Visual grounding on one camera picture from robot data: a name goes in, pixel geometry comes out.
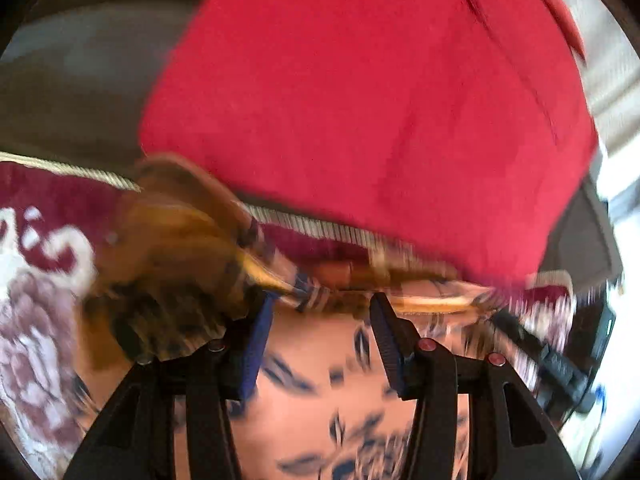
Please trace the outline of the orange floral blouse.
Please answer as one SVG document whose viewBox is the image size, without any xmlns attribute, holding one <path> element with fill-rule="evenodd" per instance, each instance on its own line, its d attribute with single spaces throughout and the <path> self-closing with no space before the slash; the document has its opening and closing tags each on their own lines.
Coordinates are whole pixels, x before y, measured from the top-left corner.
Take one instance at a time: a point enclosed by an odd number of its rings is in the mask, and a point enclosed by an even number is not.
<svg viewBox="0 0 640 480">
<path fill-rule="evenodd" d="M 484 318 L 496 310 L 489 289 L 471 297 L 431 296 L 446 276 L 424 266 L 382 274 L 338 264 L 307 274 L 267 242 L 228 188 L 180 157 L 145 159 L 137 184 L 122 204 L 114 238 L 99 256 L 81 304 L 96 367 L 108 358 L 98 338 L 102 328 L 132 366 L 185 358 L 221 341 L 233 322 L 250 315 L 251 288 L 273 292 L 275 304 L 305 314 L 369 320 L 377 292 L 408 321 L 420 313 Z"/>
</svg>

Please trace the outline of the large red cushion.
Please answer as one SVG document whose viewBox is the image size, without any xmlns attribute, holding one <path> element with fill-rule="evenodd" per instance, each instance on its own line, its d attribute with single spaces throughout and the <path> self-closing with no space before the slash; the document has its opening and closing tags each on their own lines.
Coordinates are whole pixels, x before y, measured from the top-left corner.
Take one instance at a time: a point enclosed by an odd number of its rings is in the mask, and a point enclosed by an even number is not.
<svg viewBox="0 0 640 480">
<path fill-rule="evenodd" d="M 203 0 L 140 145 L 520 282 L 598 144 L 582 52 L 562 0 Z"/>
</svg>

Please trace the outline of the beige dotted curtain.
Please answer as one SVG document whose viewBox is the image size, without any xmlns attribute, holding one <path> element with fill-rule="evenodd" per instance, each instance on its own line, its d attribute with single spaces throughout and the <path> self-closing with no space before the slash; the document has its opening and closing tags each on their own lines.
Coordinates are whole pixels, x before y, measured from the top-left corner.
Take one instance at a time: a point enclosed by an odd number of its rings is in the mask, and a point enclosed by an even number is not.
<svg viewBox="0 0 640 480">
<path fill-rule="evenodd" d="M 602 0 L 563 1 L 586 48 L 580 74 L 591 115 L 613 156 L 639 135 L 639 57 Z"/>
</svg>

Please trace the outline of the floral plush sofa blanket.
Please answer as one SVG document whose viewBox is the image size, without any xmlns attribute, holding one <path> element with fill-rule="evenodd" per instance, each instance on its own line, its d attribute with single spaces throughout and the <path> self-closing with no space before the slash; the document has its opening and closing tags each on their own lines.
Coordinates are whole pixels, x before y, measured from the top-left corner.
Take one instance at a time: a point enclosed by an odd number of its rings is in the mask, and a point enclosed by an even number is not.
<svg viewBox="0 0 640 480">
<path fill-rule="evenodd" d="M 134 185 L 100 170 L 1 153 L 1 423 L 38 479 L 62 479 L 82 438 L 128 365 L 88 372 L 74 302 L 94 275 L 96 244 L 116 200 Z M 411 266 L 409 245 L 339 223 L 245 204 L 288 258 L 353 249 L 364 264 Z M 576 299 L 564 271 L 529 275 L 509 311 L 562 352 Z M 537 367 L 488 321 L 462 313 L 409 316 L 452 353 L 504 353 L 529 389 Z M 350 316 L 309 321 L 274 311 L 254 396 L 230 401 L 247 479 L 399 479 L 412 404 L 388 388 L 373 332 Z"/>
</svg>

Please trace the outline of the dark brown leather sofa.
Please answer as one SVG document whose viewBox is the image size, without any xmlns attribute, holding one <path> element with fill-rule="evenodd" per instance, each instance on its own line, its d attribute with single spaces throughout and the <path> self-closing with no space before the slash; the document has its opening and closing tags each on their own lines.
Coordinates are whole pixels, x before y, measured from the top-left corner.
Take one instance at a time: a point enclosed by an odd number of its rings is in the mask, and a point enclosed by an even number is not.
<svg viewBox="0 0 640 480">
<path fill-rule="evenodd" d="M 158 155 L 192 162 L 175 153 L 145 155 L 139 130 L 151 94 L 202 1 L 1 0 L 6 10 L 26 4 L 1 55 L 2 151 L 121 177 L 131 176 L 138 160 Z M 578 289 L 600 284 L 620 268 L 608 218 L 589 174 L 597 150 L 598 144 L 585 177 L 548 236 L 536 271 L 565 271 Z M 340 223 L 230 190 L 250 205 Z M 536 273 L 513 283 L 475 281 L 451 263 L 412 250 L 418 258 L 447 263 L 462 278 L 480 284 L 520 287 Z M 337 249 L 338 258 L 328 260 L 317 258 L 318 252 L 334 256 L 335 249 L 311 251 L 316 258 L 291 260 L 312 274 L 322 266 L 374 266 L 358 257 L 347 260 L 345 256 L 354 256 L 353 249 Z"/>
</svg>

